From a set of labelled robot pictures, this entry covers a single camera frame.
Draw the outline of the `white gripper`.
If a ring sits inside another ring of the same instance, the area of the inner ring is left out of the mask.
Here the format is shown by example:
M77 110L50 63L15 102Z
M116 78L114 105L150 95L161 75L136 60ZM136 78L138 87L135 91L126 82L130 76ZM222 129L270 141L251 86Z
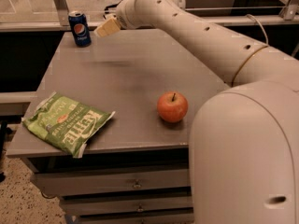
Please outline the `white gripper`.
M111 17L97 26L94 33L98 37L113 35L124 29L134 30L145 27L147 24L142 20L142 7L138 0L122 0L116 8L116 18Z

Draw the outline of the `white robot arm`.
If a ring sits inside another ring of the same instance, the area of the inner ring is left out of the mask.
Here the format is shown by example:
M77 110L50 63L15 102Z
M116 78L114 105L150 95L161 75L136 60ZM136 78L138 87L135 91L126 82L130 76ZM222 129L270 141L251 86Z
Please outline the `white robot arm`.
M299 224L299 61L184 7L122 0L95 33L160 29L228 84L192 123L195 224Z

